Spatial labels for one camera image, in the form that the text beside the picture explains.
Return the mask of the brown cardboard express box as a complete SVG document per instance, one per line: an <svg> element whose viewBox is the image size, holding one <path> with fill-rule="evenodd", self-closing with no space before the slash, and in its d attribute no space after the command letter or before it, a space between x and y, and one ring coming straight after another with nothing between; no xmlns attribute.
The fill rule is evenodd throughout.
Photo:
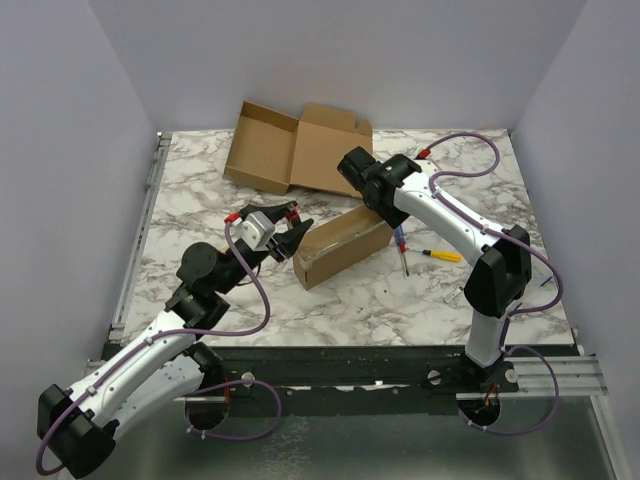
<svg viewBox="0 0 640 480"><path fill-rule="evenodd" d="M358 198L337 170L356 147L371 153L373 132L371 123L353 112L309 103L296 118L245 101L224 177L275 195L302 187Z"/></svg>

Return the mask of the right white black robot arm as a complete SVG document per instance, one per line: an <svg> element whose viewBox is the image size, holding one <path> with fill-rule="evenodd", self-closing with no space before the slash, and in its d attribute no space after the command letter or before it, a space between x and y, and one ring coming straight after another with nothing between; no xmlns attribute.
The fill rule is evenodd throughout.
<svg viewBox="0 0 640 480"><path fill-rule="evenodd" d="M361 147L347 153L338 172L361 194L367 208L390 227L413 217L446 240L471 266L464 295L472 307L472 323L459 367L461 383L481 391L496 376L493 366L502 356L506 314L532 277L528 232L509 230L482 219L446 193L430 188L431 176L414 160L396 154L379 162Z"/></svg>

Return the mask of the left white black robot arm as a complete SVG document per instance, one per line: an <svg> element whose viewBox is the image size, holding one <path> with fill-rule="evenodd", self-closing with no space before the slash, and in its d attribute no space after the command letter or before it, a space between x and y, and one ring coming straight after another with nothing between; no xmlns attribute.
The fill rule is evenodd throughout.
<svg viewBox="0 0 640 480"><path fill-rule="evenodd" d="M300 218L294 201L247 205L224 220L225 251L206 242L190 245L176 273L179 287L141 334L86 377L40 394L37 473L67 470L84 478L152 408L194 391L214 392L221 371L201 339L218 335L215 327L229 309L225 294L250 279L265 298L257 277L262 262L291 258L312 224Z"/></svg>

